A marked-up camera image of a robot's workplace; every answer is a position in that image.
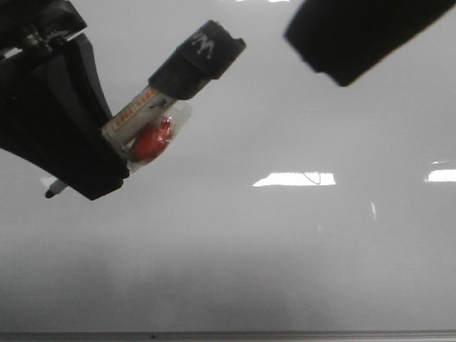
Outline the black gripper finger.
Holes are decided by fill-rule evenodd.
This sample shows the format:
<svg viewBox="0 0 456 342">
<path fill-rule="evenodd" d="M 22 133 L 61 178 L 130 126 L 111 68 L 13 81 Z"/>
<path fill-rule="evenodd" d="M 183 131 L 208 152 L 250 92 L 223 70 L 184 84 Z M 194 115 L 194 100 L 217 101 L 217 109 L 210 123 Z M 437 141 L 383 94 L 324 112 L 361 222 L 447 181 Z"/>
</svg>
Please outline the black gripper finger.
<svg viewBox="0 0 456 342">
<path fill-rule="evenodd" d="M 303 1 L 285 39 L 314 72 L 348 86 L 450 9 L 454 1 Z"/>
</svg>

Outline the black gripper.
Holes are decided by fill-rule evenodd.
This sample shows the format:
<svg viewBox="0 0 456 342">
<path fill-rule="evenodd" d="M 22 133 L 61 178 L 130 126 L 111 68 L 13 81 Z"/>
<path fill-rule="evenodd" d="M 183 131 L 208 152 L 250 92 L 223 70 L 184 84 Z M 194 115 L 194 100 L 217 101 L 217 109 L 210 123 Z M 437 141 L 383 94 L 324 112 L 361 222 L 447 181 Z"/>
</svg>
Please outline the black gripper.
<svg viewBox="0 0 456 342">
<path fill-rule="evenodd" d="M 1 149 L 47 171 L 90 200 L 123 185 L 125 161 L 103 138 L 112 118 L 85 34 L 70 1 L 1 2 Z"/>
</svg>

